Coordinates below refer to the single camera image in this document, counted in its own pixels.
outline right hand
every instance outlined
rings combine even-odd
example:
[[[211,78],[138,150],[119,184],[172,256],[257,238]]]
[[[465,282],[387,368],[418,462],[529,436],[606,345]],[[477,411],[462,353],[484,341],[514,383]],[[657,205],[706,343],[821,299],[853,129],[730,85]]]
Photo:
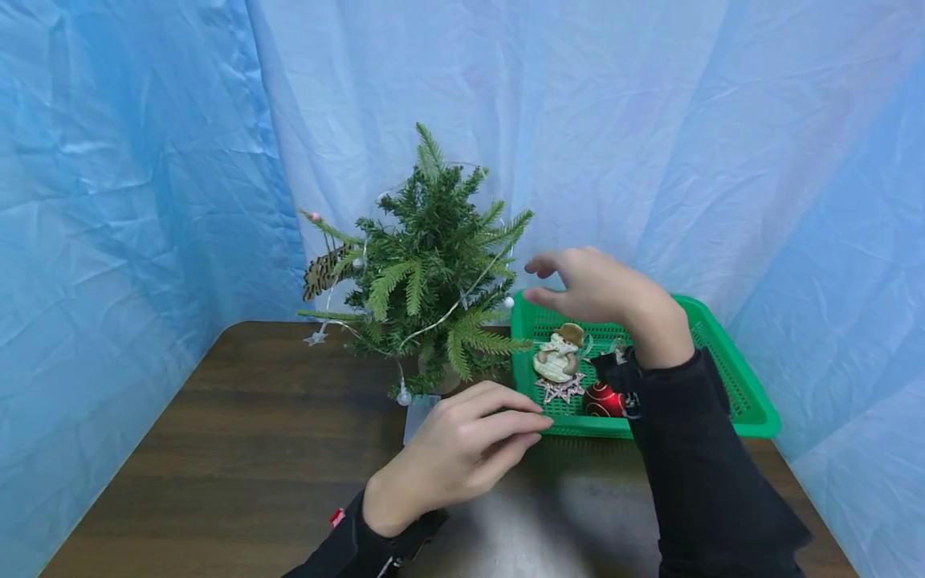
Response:
[[[578,321],[626,327],[644,367],[674,367],[694,355],[687,315],[677,301],[652,279],[594,247],[544,252],[525,269],[541,279],[559,273],[565,285],[565,291],[527,289],[527,301]]]
[[[488,492],[552,426],[526,395],[490,381],[446,398],[366,486],[364,519],[384,537],[424,513]]]

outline artificial pine tree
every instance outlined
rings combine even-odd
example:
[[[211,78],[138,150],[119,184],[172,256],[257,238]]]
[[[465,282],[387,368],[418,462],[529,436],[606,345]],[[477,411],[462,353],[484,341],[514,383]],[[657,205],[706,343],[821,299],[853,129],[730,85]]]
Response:
[[[444,378],[446,362],[468,381],[494,375],[508,365],[513,351],[531,347],[528,340],[488,332],[484,325],[507,317],[498,307],[514,283],[509,253],[533,213],[524,211],[503,223],[504,201],[495,201],[480,214],[469,198],[488,170],[476,167],[464,178],[462,166],[444,163],[424,125],[418,123],[417,132],[411,177],[400,191],[377,202],[394,215],[396,227],[361,217],[356,226],[362,236],[353,236],[324,219],[312,219],[347,247],[332,275],[356,282],[346,299],[356,313],[302,312],[349,324],[356,339],[348,347],[356,354],[417,356],[422,371],[406,379],[412,394],[433,391]]]

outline black sleeve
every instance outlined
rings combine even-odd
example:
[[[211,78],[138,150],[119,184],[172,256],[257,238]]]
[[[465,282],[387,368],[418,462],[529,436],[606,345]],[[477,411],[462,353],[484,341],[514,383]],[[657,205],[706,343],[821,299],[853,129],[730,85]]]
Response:
[[[661,578],[797,578],[806,526],[752,461],[707,350],[638,369],[631,420],[659,520]]]
[[[444,510],[429,512],[401,535],[386,539],[366,525],[363,498],[360,492],[321,546],[283,578],[392,578],[448,518]]]

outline blue backdrop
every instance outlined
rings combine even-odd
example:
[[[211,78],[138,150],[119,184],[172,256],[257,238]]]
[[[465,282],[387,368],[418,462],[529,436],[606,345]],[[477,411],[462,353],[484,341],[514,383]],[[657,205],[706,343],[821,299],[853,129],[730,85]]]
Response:
[[[925,575],[923,22],[920,0],[7,1],[0,560],[42,567],[224,327],[290,318],[324,250],[293,205],[349,228],[420,120],[537,212],[521,262],[595,244],[706,301],[861,575]]]
[[[302,247],[243,1],[0,6],[0,564],[34,576]]]

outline light blue fabric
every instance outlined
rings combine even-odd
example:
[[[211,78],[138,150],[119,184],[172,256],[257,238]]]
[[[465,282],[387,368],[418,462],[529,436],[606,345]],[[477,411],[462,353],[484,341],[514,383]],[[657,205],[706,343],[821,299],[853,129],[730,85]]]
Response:
[[[243,0],[0,6],[0,573],[303,268]]]
[[[706,301],[861,574],[925,576],[919,0],[251,8],[299,206],[350,228],[426,123],[536,211],[520,263],[594,244]]]

